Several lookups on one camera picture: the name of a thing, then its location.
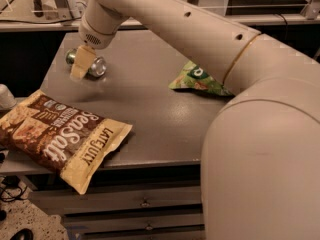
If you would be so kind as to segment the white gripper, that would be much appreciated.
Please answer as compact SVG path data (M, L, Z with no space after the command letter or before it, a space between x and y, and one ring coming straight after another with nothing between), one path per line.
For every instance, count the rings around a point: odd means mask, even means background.
M85 77L96 58L94 49L106 48L128 18L106 0L89 0L78 29L80 38L87 45L80 45L76 51L70 73L72 79L82 80Z

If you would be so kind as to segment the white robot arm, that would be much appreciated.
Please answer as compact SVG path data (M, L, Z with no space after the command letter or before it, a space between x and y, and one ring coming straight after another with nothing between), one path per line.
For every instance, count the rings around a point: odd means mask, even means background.
M181 0L89 0L81 39L133 17L233 94L201 155L207 240L320 240L320 64Z

